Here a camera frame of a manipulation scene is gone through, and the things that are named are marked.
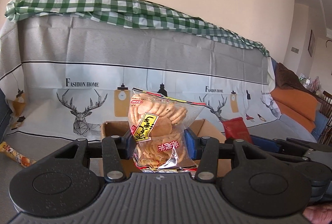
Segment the person right hand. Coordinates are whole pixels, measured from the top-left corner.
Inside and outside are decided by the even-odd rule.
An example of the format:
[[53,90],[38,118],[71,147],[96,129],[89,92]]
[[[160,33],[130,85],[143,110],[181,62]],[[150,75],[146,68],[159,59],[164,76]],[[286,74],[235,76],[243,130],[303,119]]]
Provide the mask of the person right hand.
[[332,220],[331,204],[306,207],[303,215],[313,224],[329,224]]

